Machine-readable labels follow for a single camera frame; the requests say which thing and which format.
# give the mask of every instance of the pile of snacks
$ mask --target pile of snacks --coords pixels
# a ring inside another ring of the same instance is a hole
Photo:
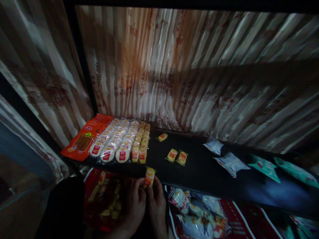
[[[108,127],[97,137],[90,148],[90,155],[98,157],[98,163],[107,164],[115,158],[118,163],[137,162],[139,155],[146,159],[141,149],[146,152],[150,138],[150,124],[137,120],[114,118]]]
[[[182,150],[180,150],[178,152],[177,150],[172,148],[165,159],[167,161],[173,163],[175,161],[177,155],[178,155],[178,157],[177,157],[176,162],[182,166],[185,166],[188,154]]]
[[[86,223],[103,231],[110,231],[118,225],[126,211],[129,186],[128,177],[93,169],[85,180]]]

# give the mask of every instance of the orange snack bag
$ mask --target orange snack bag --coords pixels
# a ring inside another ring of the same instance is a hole
[[[97,114],[96,118],[85,124],[70,144],[61,151],[61,154],[71,159],[84,161],[89,156],[92,143],[106,129],[112,119],[111,116]]]

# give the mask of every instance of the red label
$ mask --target red label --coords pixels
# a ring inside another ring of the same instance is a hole
[[[97,154],[99,152],[100,146],[94,146],[93,150],[92,150],[92,154]]]
[[[103,159],[104,160],[109,160],[110,159],[110,155],[111,155],[110,151],[105,152],[105,156],[103,157]]]
[[[121,151],[120,152],[120,161],[123,161],[123,160],[125,160],[125,151]]]

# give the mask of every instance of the striped curtain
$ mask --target striped curtain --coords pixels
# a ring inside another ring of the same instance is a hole
[[[62,148],[93,117],[62,1],[0,0],[0,71]]]
[[[318,132],[318,16],[76,11],[101,113],[277,153]]]

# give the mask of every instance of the plastic packaging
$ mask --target plastic packaging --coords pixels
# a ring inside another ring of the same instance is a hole
[[[115,151],[110,147],[106,147],[104,153],[100,156],[101,163],[109,163],[114,159]]]
[[[160,136],[158,136],[156,139],[159,142],[163,142],[165,139],[167,139],[167,137],[168,137],[167,133],[164,133],[164,134],[161,134]]]
[[[125,163],[130,158],[130,151],[125,147],[119,148],[116,151],[115,157],[116,157],[116,161],[118,161],[119,163]]]
[[[146,167],[145,180],[143,184],[144,189],[146,189],[148,185],[153,186],[154,177],[155,177],[155,170],[153,168]]]
[[[140,159],[139,162],[140,164],[145,164],[146,163],[146,157],[147,157],[147,148],[140,148]]]
[[[132,162],[137,163],[139,161],[139,155],[140,155],[140,147],[134,146],[132,148]]]
[[[221,142],[210,136],[207,140],[207,143],[203,144],[211,152],[220,155],[221,149],[224,146]]]
[[[105,144],[103,144],[102,142],[96,142],[96,143],[92,144],[90,147],[90,155],[92,155],[93,157],[100,156],[102,151],[103,151],[104,146],[105,146]]]
[[[184,233],[193,238],[212,238],[208,227],[210,223],[204,223],[201,217],[177,215]]]
[[[282,168],[284,171],[289,173],[291,176],[295,177],[296,179],[300,180],[301,182],[313,186],[315,188],[319,188],[319,184],[314,176],[312,176],[306,170],[290,163],[286,162],[280,158],[274,157],[275,162],[278,167]]]
[[[229,152],[224,157],[214,158],[224,169],[226,169],[233,178],[237,177],[237,172],[241,169],[250,169],[245,163],[243,163],[234,154]]]
[[[176,162],[179,163],[182,166],[185,166],[187,155],[188,154],[185,153],[184,151],[180,151],[179,154],[178,154]]]
[[[179,208],[179,210],[183,214],[189,213],[189,200],[182,189],[173,189],[170,192],[169,202],[173,204],[175,207]]]
[[[280,183],[280,179],[278,178],[275,168],[277,168],[276,165],[272,164],[271,162],[255,156],[251,155],[253,158],[254,163],[248,164],[249,166],[257,169],[258,171],[262,172],[263,174],[267,175],[271,179],[275,180],[277,183]]]
[[[177,150],[172,148],[165,159],[172,163],[172,162],[175,161],[175,158],[176,158],[177,154],[178,154]]]

